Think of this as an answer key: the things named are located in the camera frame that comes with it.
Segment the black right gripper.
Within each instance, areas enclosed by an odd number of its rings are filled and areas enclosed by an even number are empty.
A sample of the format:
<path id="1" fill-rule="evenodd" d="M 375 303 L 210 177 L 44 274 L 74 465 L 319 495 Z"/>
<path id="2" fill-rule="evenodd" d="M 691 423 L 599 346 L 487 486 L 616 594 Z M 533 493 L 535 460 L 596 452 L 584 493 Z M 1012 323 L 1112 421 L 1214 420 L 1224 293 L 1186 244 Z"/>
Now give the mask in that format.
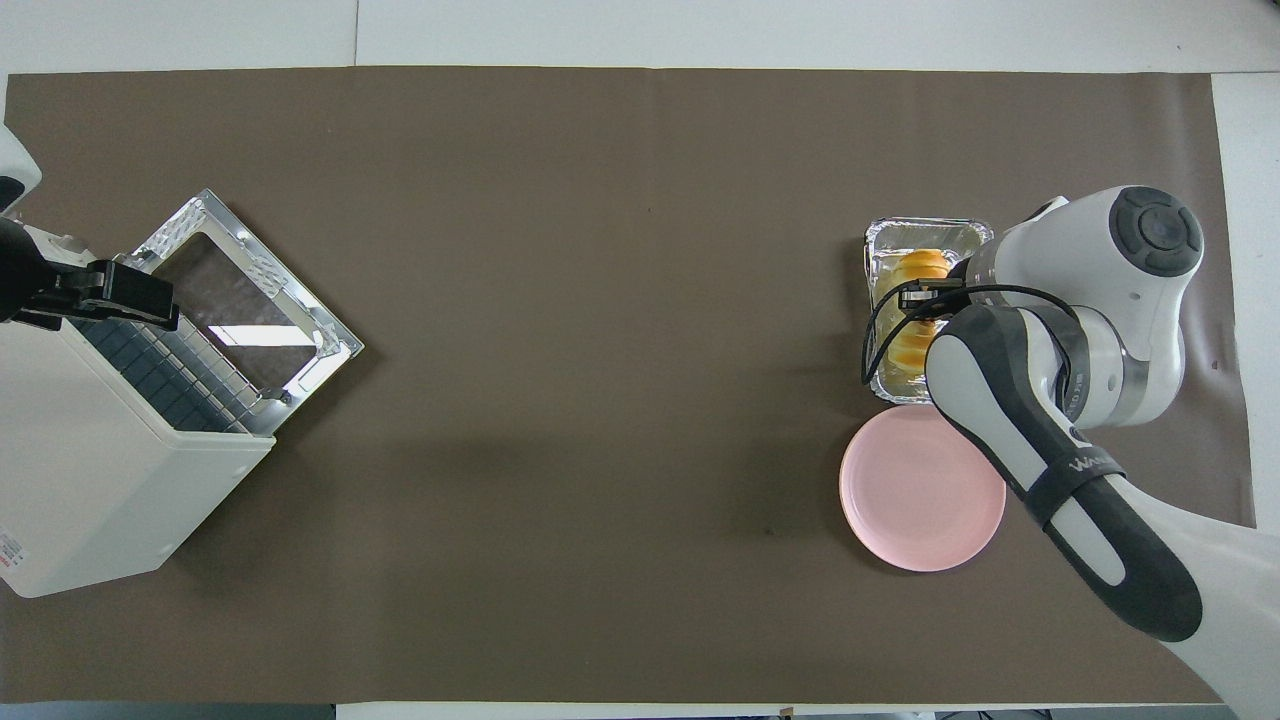
<path id="1" fill-rule="evenodd" d="M 908 322 L 950 322 L 965 307 L 972 306 L 969 287 L 969 266 L 972 258 L 965 258 L 948 270 L 945 287 L 941 283 L 901 283 L 897 286 L 899 304 L 919 304 L 904 310 Z M 938 304 L 923 304 L 932 299 Z"/>

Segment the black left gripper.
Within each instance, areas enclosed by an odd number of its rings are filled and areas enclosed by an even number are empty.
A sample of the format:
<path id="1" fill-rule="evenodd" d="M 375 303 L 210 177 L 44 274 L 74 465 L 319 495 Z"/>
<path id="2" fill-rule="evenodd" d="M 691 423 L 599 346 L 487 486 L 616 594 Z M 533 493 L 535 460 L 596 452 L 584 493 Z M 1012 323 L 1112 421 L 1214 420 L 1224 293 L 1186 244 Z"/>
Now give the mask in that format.
<path id="1" fill-rule="evenodd" d="M 87 304 L 91 290 L 96 304 Z M 180 309 L 170 281 L 114 260 L 96 261 L 95 270 L 51 261 L 23 225 L 3 219 L 1 322 L 60 331 L 65 318 L 175 331 Z"/>

